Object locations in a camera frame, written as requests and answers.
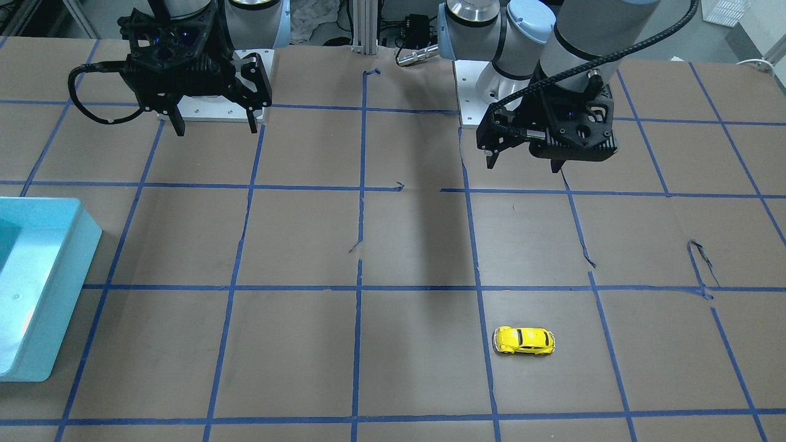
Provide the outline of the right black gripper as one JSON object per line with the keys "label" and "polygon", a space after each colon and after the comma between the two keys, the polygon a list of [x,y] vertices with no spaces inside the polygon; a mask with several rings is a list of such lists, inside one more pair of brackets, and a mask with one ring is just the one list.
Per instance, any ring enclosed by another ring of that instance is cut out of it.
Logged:
{"label": "right black gripper", "polygon": [[257,53],[237,59],[227,21],[228,9],[200,9],[159,18],[134,9],[117,20],[130,52],[120,76],[143,109],[168,114],[177,137],[185,135],[182,97],[222,96],[245,109],[252,134],[255,111],[272,104],[272,89]]}

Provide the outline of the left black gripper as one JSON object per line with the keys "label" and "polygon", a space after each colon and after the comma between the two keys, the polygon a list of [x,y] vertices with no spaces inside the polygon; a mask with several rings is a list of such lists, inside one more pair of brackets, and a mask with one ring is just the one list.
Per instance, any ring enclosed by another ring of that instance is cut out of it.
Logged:
{"label": "left black gripper", "polygon": [[499,154],[527,144],[531,155],[551,160],[553,174],[567,161],[604,161],[618,151],[614,135],[614,101],[609,85],[575,93],[545,87],[520,101],[513,111],[502,108],[477,129],[477,147],[493,169]]}

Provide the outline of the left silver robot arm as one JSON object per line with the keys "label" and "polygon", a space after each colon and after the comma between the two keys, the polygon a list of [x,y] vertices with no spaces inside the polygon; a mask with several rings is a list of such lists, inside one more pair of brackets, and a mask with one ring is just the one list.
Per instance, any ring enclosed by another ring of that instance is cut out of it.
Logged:
{"label": "left silver robot arm", "polygon": [[[440,56],[488,63],[495,79],[513,88],[485,88],[486,103],[500,103],[528,85],[632,47],[657,1],[564,1],[557,12],[542,1],[446,1],[437,14]],[[618,151],[612,129],[609,81],[617,61],[514,98],[481,117],[475,142],[493,168],[505,149],[528,144],[553,173],[567,161],[604,161]]]}

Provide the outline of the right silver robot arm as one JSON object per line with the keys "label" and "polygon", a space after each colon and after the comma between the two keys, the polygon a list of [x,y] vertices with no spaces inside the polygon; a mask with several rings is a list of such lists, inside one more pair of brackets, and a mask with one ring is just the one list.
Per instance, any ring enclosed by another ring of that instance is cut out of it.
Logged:
{"label": "right silver robot arm", "polygon": [[120,75],[142,111],[166,115],[182,136],[182,98],[221,96],[257,131],[258,113],[272,103],[259,50],[289,45],[289,3],[136,1],[118,24],[130,43]]}

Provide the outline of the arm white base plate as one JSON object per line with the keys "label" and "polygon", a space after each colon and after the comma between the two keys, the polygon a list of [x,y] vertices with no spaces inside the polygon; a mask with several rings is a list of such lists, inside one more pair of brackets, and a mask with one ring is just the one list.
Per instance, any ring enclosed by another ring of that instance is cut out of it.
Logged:
{"label": "arm white base plate", "polygon": [[488,106],[529,84],[539,56],[525,56],[523,62],[513,61],[508,70],[497,72],[493,61],[455,60],[456,92],[461,116],[461,128],[479,126]]}
{"label": "arm white base plate", "polygon": [[186,56],[183,63],[165,64],[150,83],[162,117],[169,118],[171,106],[179,106],[185,121],[248,123],[246,109],[255,109],[261,123],[273,103],[272,50],[188,51]]}

